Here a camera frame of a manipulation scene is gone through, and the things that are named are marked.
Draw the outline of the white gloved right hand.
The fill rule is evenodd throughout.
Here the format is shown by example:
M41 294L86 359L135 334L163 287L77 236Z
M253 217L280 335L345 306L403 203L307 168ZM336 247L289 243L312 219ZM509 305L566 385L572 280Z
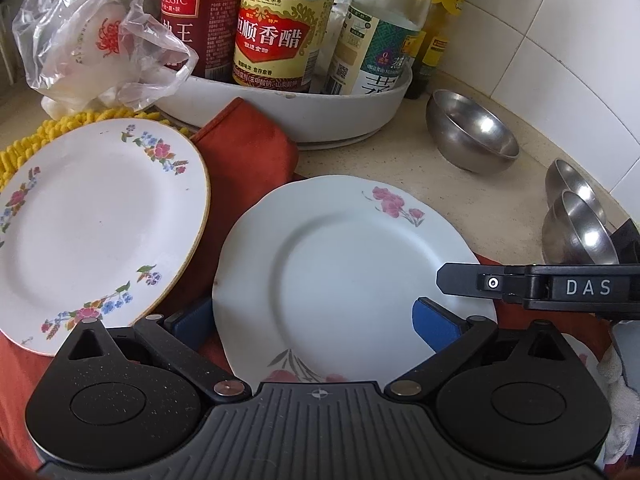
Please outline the white gloved right hand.
M604 463L613 465L623 457L637 437L639 395L627 386L623 363L611 344L597 366L605 382L605 396L612 413L611 426L604 442Z

